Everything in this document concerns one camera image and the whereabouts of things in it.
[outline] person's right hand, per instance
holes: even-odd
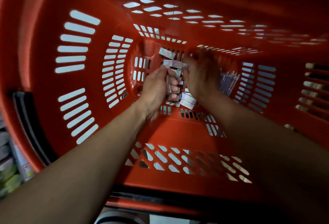
[[[188,64],[188,69],[182,71],[188,90],[202,104],[219,90],[220,68],[211,50],[200,48],[195,58],[184,57],[182,61]]]

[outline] shopping basket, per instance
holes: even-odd
[[[38,172],[138,99],[160,47],[176,60],[205,47],[240,75],[232,100],[327,148],[327,1],[1,0],[6,125]],[[204,216],[267,203],[212,115],[166,104],[108,201]]]

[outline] person's left hand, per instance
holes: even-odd
[[[176,75],[174,71],[162,65],[159,69],[152,72],[145,79],[142,95],[138,101],[142,103],[146,111],[146,117],[151,121],[157,118],[159,114],[159,107],[163,103],[166,97],[167,74],[169,74],[169,76]],[[178,81],[173,77],[170,78],[170,81],[171,81],[171,90],[173,92],[178,91],[178,87],[177,87]],[[168,97],[168,101],[175,100],[177,99],[178,96],[179,94],[171,93]]]

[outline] person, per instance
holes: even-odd
[[[329,155],[316,143],[240,106],[222,94],[211,51],[185,57],[186,85],[222,124],[253,177],[300,223],[329,223]],[[93,223],[136,135],[166,97],[162,66],[146,77],[141,97],[107,126],[59,158],[0,205],[2,223]],[[171,80],[177,91],[177,81]]]

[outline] basket handle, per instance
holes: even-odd
[[[40,125],[32,93],[14,92],[13,100],[17,115],[31,146],[43,164],[45,166],[50,165],[58,159],[58,155],[49,144]]]

